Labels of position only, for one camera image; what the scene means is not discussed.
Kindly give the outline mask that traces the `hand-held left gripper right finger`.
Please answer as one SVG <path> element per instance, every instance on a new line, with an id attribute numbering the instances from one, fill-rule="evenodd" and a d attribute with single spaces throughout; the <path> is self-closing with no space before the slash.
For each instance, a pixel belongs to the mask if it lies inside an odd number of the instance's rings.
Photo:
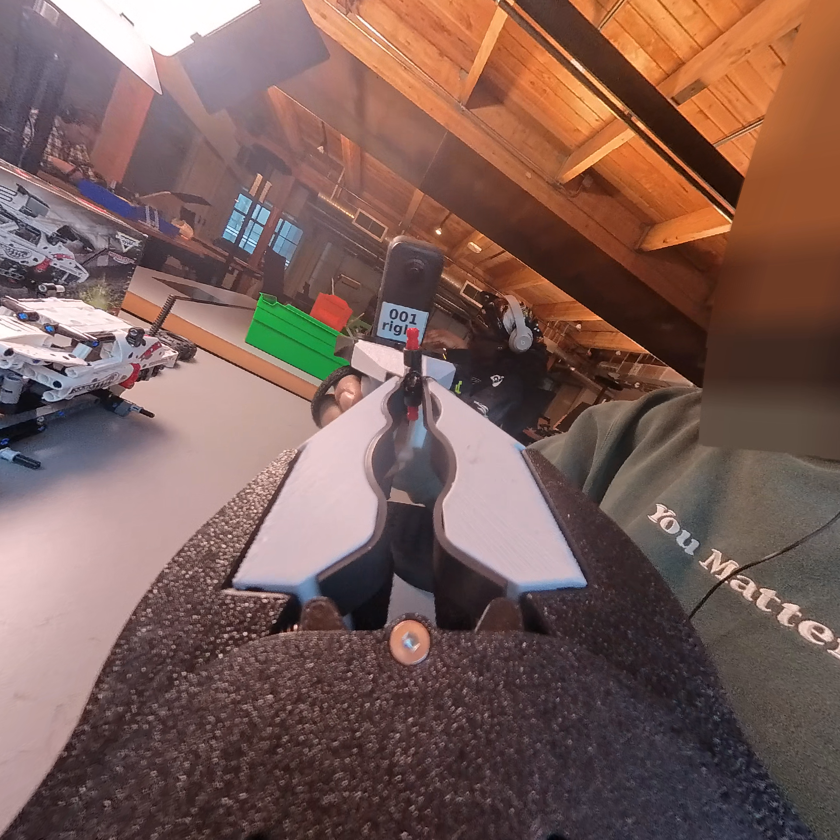
<path id="1" fill-rule="evenodd" d="M 586 587 L 524 447 L 435 381 L 424 384 L 436 534 L 459 562 L 505 592 Z"/>

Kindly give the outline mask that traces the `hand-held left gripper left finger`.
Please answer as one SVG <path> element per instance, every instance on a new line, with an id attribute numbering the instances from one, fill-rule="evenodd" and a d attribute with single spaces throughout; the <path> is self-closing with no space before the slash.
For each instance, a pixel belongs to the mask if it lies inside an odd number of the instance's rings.
<path id="1" fill-rule="evenodd" d="M 382 478 L 374 453 L 393 443 L 389 402 L 400 381 L 386 381 L 301 447 L 233 576 L 240 592 L 370 597 L 374 572 L 338 575 L 371 550 L 385 524 Z"/>

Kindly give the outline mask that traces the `white lego monster truck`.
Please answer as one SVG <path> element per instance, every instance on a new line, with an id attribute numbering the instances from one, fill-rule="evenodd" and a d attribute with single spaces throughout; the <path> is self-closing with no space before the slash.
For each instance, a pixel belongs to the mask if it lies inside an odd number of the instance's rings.
<path id="1" fill-rule="evenodd" d="M 125 393 L 179 363 L 159 338 L 175 301 L 144 328 L 78 299 L 2 297 L 2 461 L 39 469 L 14 446 L 89 408 L 153 418 Z"/>

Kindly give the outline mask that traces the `dark cardboard lego box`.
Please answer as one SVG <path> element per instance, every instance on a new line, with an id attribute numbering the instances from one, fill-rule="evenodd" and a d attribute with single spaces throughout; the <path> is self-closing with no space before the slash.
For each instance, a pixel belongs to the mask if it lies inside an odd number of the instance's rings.
<path id="1" fill-rule="evenodd" d="M 1 295 L 78 299 L 118 315 L 148 237 L 1 163 Z"/>

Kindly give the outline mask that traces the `person's right hand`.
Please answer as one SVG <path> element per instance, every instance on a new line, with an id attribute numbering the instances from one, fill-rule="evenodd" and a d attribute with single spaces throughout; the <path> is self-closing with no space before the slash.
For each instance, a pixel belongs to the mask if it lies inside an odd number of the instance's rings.
<path id="1" fill-rule="evenodd" d="M 323 396 L 319 404 L 319 427 L 323 428 L 331 424 L 362 398 L 361 379 L 352 374 L 344 376 L 329 393 Z"/>

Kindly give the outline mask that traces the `red plastic box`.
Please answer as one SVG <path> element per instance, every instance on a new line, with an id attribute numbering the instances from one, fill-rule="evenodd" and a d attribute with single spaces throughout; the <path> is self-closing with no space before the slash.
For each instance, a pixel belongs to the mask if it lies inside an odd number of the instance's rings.
<path id="1" fill-rule="evenodd" d="M 327 327 L 341 333 L 347 327 L 353 315 L 353 310 L 341 297 L 332 293 L 321 292 L 312 304 L 310 315 Z"/>

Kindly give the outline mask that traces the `green plastic box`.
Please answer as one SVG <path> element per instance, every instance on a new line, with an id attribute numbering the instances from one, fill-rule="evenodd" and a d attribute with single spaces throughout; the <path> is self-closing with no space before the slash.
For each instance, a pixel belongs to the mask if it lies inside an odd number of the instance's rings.
<path id="1" fill-rule="evenodd" d="M 245 341 L 299 371 L 323 380 L 349 366 L 336 356 L 338 331 L 276 297 L 260 294 Z"/>

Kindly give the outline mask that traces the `white headphones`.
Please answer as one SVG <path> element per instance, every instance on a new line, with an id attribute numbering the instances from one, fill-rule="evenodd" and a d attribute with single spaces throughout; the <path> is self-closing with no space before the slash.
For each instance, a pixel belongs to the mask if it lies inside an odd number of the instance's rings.
<path id="1" fill-rule="evenodd" d="M 512 295 L 503 296 L 507 307 L 500 316 L 500 321 L 508 333 L 508 344 L 511 352 L 524 354 L 533 344 L 533 333 L 529 327 L 522 305 Z"/>

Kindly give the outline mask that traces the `paned window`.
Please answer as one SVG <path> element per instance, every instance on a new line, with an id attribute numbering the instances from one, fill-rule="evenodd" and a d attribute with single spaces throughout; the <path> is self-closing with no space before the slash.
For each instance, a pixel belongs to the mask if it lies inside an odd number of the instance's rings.
<path id="1" fill-rule="evenodd" d="M 249 193 L 239 192 L 217 246 L 225 251 L 234 250 L 239 255 L 253 256 L 261 236 L 270 233 L 268 251 L 283 258 L 289 266 L 301 243 L 303 231 L 295 220 L 288 217 L 281 216 L 271 223 L 271 210 L 269 203 L 260 203 Z"/>

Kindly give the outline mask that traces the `wood edged table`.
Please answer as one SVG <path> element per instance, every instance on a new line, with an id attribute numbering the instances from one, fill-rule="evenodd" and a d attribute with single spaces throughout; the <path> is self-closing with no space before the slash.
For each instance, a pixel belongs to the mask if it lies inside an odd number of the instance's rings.
<path id="1" fill-rule="evenodd" d="M 257 301 L 252 297 L 149 268 L 137 268 L 122 309 L 146 322 L 176 297 L 163 328 L 258 378 L 310 401 L 321 381 L 246 342 Z"/>

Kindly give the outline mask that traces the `person's green sweatshirt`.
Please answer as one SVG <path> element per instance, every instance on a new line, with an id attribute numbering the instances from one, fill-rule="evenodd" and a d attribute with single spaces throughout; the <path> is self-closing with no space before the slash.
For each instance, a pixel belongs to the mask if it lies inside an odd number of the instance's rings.
<path id="1" fill-rule="evenodd" d="M 839 509 L 838 462 L 700 442 L 699 388 L 588 407 L 530 444 L 648 557 L 687 613 Z M 839 837 L 839 525 L 723 585 L 692 620 L 752 749 Z"/>

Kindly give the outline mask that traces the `bright light panel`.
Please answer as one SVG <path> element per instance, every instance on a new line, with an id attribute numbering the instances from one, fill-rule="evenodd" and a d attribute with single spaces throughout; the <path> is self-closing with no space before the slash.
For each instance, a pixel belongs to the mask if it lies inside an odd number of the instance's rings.
<path id="1" fill-rule="evenodd" d="M 259 6 L 259 1 L 106 1 L 127 19 L 154 51 L 173 56 L 237 17 Z"/>

